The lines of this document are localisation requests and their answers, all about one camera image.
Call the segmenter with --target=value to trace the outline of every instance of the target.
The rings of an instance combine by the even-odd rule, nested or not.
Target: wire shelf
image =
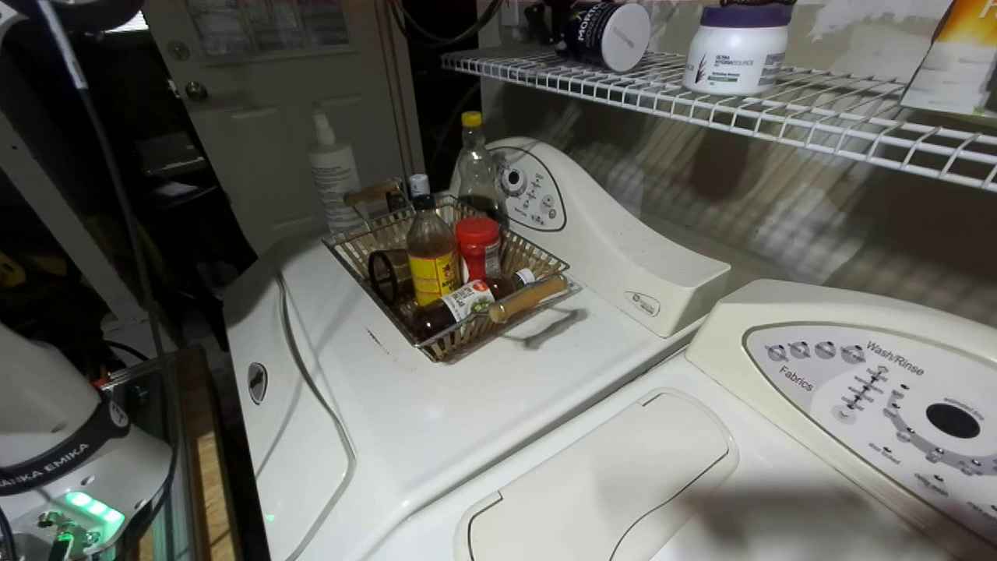
[[[558,55],[454,54],[445,68],[997,194],[997,138],[909,120],[901,80],[781,68],[763,98],[682,87],[682,62],[615,75]]]

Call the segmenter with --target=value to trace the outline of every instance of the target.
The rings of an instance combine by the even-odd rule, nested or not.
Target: white bottle
[[[314,151],[313,171],[326,208],[326,224],[330,233],[354,232],[361,224],[361,208],[354,208],[342,195],[361,189],[357,155],[346,142],[336,142],[336,131],[326,113],[313,114]]]

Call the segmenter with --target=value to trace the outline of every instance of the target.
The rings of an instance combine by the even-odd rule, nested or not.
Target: shelf
[[[781,68],[763,98],[711,98],[682,87],[682,62],[615,75],[558,55],[454,54],[445,68],[576,98],[631,113],[776,140],[906,175],[997,194],[997,138],[909,120],[901,80]]]

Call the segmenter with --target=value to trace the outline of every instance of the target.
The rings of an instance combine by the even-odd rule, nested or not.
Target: lid
[[[625,3],[603,35],[603,62],[615,71],[640,65],[652,42],[652,17],[641,3]]]
[[[493,244],[498,240],[498,221],[486,214],[469,214],[459,221],[459,244]]]
[[[330,125],[330,119],[326,113],[314,113],[313,125],[314,125],[314,140],[321,147],[336,147],[336,127]]]
[[[701,26],[713,29],[781,29],[792,18],[792,7],[704,7]]]
[[[426,175],[413,175],[410,179],[410,194],[413,194],[413,198],[429,195],[429,179]]]
[[[479,127],[479,113],[462,113],[462,127]]]

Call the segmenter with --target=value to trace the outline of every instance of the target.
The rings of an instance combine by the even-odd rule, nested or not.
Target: washing machine
[[[224,303],[272,559],[370,559],[444,496],[641,378],[748,267],[633,218],[576,163],[502,140],[510,226],[576,291],[459,361],[429,361],[336,244],[285,245]]]
[[[370,559],[997,559],[997,331],[755,281]]]

